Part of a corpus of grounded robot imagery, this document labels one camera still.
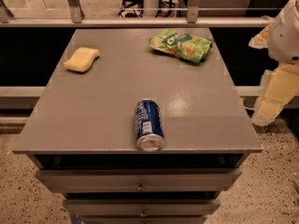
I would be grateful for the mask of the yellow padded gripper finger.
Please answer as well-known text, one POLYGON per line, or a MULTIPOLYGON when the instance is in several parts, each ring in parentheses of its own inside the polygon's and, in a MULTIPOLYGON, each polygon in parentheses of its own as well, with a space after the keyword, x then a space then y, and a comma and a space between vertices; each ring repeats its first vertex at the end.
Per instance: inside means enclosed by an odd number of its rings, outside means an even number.
POLYGON ((270 27, 271 25, 267 25, 261 30, 260 33, 254 36, 250 40, 249 46, 254 49, 267 49, 270 27))
POLYGON ((265 70, 254 105, 252 123, 267 126, 299 92, 299 65, 280 64, 274 71, 265 70))

